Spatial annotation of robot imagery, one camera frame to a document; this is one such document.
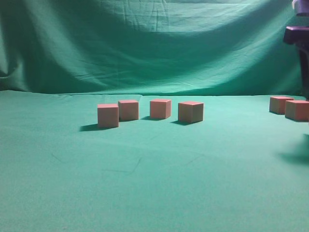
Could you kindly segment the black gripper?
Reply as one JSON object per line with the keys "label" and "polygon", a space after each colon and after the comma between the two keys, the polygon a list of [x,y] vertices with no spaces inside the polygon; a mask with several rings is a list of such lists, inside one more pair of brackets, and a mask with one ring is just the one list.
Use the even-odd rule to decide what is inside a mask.
{"label": "black gripper", "polygon": [[289,45],[299,46],[302,95],[309,100],[309,28],[305,26],[287,26],[283,37],[283,42]]}

